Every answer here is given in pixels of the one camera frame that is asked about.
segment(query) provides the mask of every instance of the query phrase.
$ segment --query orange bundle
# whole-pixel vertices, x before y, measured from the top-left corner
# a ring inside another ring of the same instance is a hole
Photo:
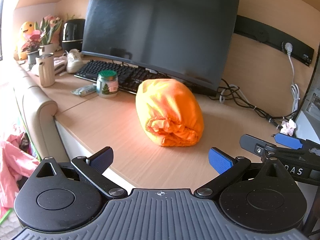
[[[142,128],[161,146],[191,146],[204,129],[200,106],[192,92],[175,79],[144,81],[136,108]]]

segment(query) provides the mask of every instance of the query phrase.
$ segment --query beige leather chair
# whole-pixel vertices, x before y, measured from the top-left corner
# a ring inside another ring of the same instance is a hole
[[[15,60],[6,64],[10,64],[8,76],[12,77],[20,114],[37,152],[41,158],[52,156],[57,162],[68,162],[69,158],[54,123],[57,103],[42,91]]]

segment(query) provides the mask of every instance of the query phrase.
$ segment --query jar with green lid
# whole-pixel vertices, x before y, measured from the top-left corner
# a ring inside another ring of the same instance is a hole
[[[117,72],[102,70],[97,79],[97,93],[102,98],[114,97],[119,91]]]

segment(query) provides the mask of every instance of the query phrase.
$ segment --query shoe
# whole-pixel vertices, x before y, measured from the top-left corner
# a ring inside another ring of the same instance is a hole
[[[67,62],[68,73],[76,73],[84,65],[81,53],[77,49],[71,49],[67,52]]]

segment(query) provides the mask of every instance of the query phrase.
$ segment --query monitor screen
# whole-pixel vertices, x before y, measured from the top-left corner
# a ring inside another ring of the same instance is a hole
[[[239,0],[90,0],[83,53],[217,90]]]

